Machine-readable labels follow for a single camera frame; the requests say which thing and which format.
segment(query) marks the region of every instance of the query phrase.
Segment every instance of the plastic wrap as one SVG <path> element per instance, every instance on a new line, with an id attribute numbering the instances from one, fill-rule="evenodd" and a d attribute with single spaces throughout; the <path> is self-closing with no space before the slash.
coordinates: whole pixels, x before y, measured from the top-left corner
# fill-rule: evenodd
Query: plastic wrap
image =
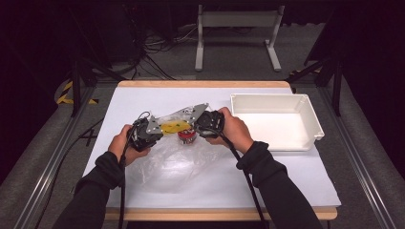
<path id="1" fill-rule="evenodd" d="M 166 135 L 148 156 L 127 167 L 127 179 L 132 179 L 127 182 L 135 182 L 151 193 L 177 193 L 210 163 L 225 156 L 221 147 L 199 136 L 193 144 L 183 145 L 177 135 Z"/>

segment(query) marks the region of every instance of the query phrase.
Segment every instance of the yellow object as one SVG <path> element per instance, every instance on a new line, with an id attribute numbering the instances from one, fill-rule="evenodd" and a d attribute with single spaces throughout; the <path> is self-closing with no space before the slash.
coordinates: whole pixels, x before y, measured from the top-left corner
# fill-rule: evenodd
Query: yellow object
<path id="1" fill-rule="evenodd" d="M 184 120 L 170 121 L 160 125 L 160 128 L 164 135 L 170 135 L 180 131 L 185 131 L 188 130 L 190 127 L 190 124 L 188 124 Z"/>

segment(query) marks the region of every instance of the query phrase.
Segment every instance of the hand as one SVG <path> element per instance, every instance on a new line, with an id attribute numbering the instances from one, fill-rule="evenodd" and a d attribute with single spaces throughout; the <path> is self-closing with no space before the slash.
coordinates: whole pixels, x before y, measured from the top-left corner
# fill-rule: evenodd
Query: hand
<path id="1" fill-rule="evenodd" d="M 253 139 L 245 123 L 239 117 L 232 116 L 227 107 L 221 108 L 218 112 L 224 115 L 224 135 L 233 143 L 236 150 L 242 154 L 246 153 L 253 144 Z M 205 140 L 212 145 L 224 145 L 228 147 L 220 136 L 217 138 L 208 137 Z"/>
<path id="2" fill-rule="evenodd" d="M 127 133 L 128 133 L 128 130 L 131 129 L 131 127 L 132 127 L 132 125 L 128 125 L 128 124 L 125 125 L 122 128 L 121 133 L 114 136 L 113 140 L 111 141 L 110 146 L 108 147 L 108 151 L 110 151 L 111 153 L 116 155 L 118 162 L 121 159 L 122 152 L 124 151 L 124 147 L 125 147 L 125 144 L 127 141 Z M 141 152 L 138 152 L 134 148 L 128 147 L 128 149 L 126 150 L 126 153 L 125 153 L 126 166 L 130 165 L 132 162 L 134 162 L 135 159 L 137 159 L 139 157 L 147 156 L 150 151 L 151 151 L 151 148 L 147 148 Z"/>

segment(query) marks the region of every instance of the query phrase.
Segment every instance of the white paper sheet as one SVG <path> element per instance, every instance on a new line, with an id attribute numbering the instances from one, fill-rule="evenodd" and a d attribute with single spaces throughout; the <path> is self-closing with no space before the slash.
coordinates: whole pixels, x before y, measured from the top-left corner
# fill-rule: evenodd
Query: white paper sheet
<path id="1" fill-rule="evenodd" d="M 93 169 L 96 158 L 106 151 L 122 126 L 133 123 L 142 112 L 151 112 L 159 117 L 201 103 L 209 103 L 213 110 L 225 106 L 230 108 L 231 94 L 254 93 L 290 94 L 291 91 L 264 88 L 116 88 L 84 175 Z M 211 146 L 198 137 L 195 145 L 184 146 L 192 147 L 187 150 L 191 150 L 193 156 L 182 155 L 170 152 L 170 149 L 176 149 L 173 145 L 178 144 L 176 137 L 165 136 L 152 148 L 150 156 L 140 158 L 127 167 L 127 208 L 254 208 L 245 176 L 236 169 L 236 159 L 228 149 Z M 203 154 L 200 152 L 202 149 L 219 156 L 203 160 L 203 166 L 196 165 L 196 161 L 201 162 L 196 160 L 196 156 Z M 142 163 L 150 158 L 159 158 L 162 151 L 168 151 L 166 155 L 170 155 L 160 159 L 165 163 L 164 167 L 156 167 L 153 178 L 144 178 L 139 169 Z M 181 162 L 176 163 L 174 158 L 180 158 Z M 275 159 L 288 167 L 288 175 L 312 206 L 341 204 L 315 147 L 304 155 L 276 156 Z M 119 207 L 119 200 L 120 190 L 116 188 L 111 192 L 107 206 Z"/>

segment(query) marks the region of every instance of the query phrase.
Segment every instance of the table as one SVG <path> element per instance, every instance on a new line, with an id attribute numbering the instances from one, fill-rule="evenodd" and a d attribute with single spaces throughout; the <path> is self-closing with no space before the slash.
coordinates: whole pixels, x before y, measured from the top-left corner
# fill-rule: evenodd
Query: table
<path id="1" fill-rule="evenodd" d="M 107 149 L 113 135 L 118 133 L 125 123 L 132 123 L 143 111 L 151 111 L 152 115 L 155 116 L 170 115 L 188 105 L 197 105 L 203 102 L 208 102 L 214 110 L 222 106 L 230 107 L 229 91 L 234 93 L 291 94 L 289 84 L 284 81 L 120 82 L 114 92 L 84 175 L 94 167 L 96 158 Z M 179 102 L 178 98 L 182 96 L 183 100 Z M 216 147 L 215 152 L 218 151 L 221 156 L 217 156 L 217 160 L 206 159 L 202 166 L 193 167 L 193 169 L 197 168 L 197 172 L 195 175 L 187 174 L 187 179 L 182 179 L 184 176 L 170 177 L 166 173 L 158 173 L 158 176 L 151 173 L 149 178 L 148 176 L 142 177 L 141 175 L 145 174 L 140 173 L 139 168 L 145 168 L 141 167 L 142 165 L 150 167 L 151 162 L 149 160 L 156 162 L 159 156 L 165 156 L 166 153 L 161 151 L 167 144 L 173 144 L 169 142 L 173 137 L 176 136 L 167 135 L 163 137 L 152 148 L 148 157 L 140 158 L 127 167 L 125 220 L 260 220 L 243 173 L 235 168 L 236 160 L 225 147 L 211 146 L 204 140 L 197 139 L 195 143 L 201 144 L 198 147 L 204 143 L 205 146 L 203 147 L 207 145 L 208 147 Z M 190 163 L 184 160 L 185 157 L 187 156 L 176 155 L 171 160 L 167 160 L 168 157 L 165 158 L 164 161 L 168 161 L 167 164 L 169 165 L 166 166 L 168 170 L 165 172 L 170 172 L 172 168 L 168 167 L 173 161 L 180 161 L 181 165 L 189 167 Z M 340 200 L 315 147 L 301 155 L 276 156 L 275 159 L 286 164 L 291 179 L 306 195 L 319 219 L 332 220 L 337 217 L 336 207 L 340 205 Z M 298 164 L 304 165 L 304 167 L 297 167 Z M 311 172 L 312 166 L 319 166 L 319 169 Z M 294 172 L 294 167 L 297 170 L 308 172 Z M 302 178 L 305 177 L 305 174 L 309 176 L 307 179 L 310 178 L 316 182 L 308 183 Z M 165 178 L 174 179 L 164 182 Z M 156 183 L 154 180 L 160 180 L 161 183 Z M 117 188 L 111 192 L 107 203 L 106 219 L 118 219 L 119 217 L 119 191 Z M 265 208 L 264 210 L 265 218 L 269 219 Z"/>

